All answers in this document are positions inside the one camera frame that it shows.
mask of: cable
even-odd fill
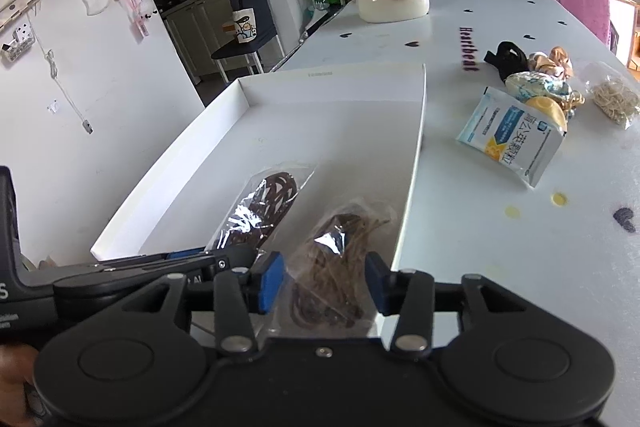
[[[36,42],[38,43],[40,50],[42,51],[42,55],[44,56],[44,59],[49,63],[49,75],[51,77],[51,80],[53,80],[56,83],[56,85],[62,92],[62,95],[66,98],[66,101],[69,103],[69,105],[74,110],[76,115],[78,115],[78,118],[82,122],[82,127],[84,127],[84,130],[87,131],[88,134],[91,134],[94,131],[93,128],[91,127],[91,124],[84,117],[82,112],[78,109],[78,106],[76,106],[74,101],[71,100],[71,97],[69,96],[69,93],[66,92],[66,89],[62,86],[62,84],[60,84],[60,81],[58,80],[58,66],[56,65],[56,61],[53,56],[53,50],[49,50],[48,52],[44,51],[44,47],[42,45],[42,42],[40,41],[40,38],[36,33],[36,28],[33,25],[33,21],[31,21],[31,15],[29,14],[28,10],[27,10],[27,19],[29,21],[29,24],[31,25],[31,31],[33,32],[33,37],[36,39]]]
[[[353,328],[368,319],[362,304],[364,261],[369,237],[386,224],[367,215],[337,214],[306,241],[303,271],[295,277],[289,306],[294,324],[313,330],[323,325]]]

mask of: yellow stain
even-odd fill
[[[553,194],[551,196],[551,201],[556,206],[565,206],[567,203],[569,203],[569,199],[564,194],[562,194],[562,192],[556,192],[555,194]]]
[[[511,219],[520,219],[520,210],[518,210],[515,206],[508,206],[504,210],[504,215],[507,217],[511,217]]]

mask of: plastic bag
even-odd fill
[[[546,114],[493,87],[486,88],[458,136],[531,187],[538,184],[563,139],[564,132]]]
[[[279,165],[253,176],[206,250],[243,243],[260,248],[289,212],[313,172],[312,166]]]
[[[580,73],[588,98],[624,129],[640,114],[640,86],[635,79],[604,62],[593,62]]]
[[[286,256],[290,280],[278,298],[272,331],[286,337],[366,336],[376,309],[364,279],[365,256],[395,220],[390,207],[374,210],[362,200],[327,213]]]

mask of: black heart pattern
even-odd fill
[[[619,208],[613,214],[613,219],[615,219],[618,224],[628,233],[636,233],[636,226],[631,222],[633,218],[634,211],[631,210],[631,208],[629,208],[628,206]]]

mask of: brown string bundle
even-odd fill
[[[296,277],[290,301],[293,322],[305,329],[321,325],[353,328],[364,318],[364,261],[370,234],[387,221],[337,214],[303,245],[310,266]]]
[[[227,219],[231,227],[221,233],[218,248],[241,244],[260,248],[289,212],[297,193],[296,181],[288,172],[267,176],[248,196],[251,201],[242,200]]]

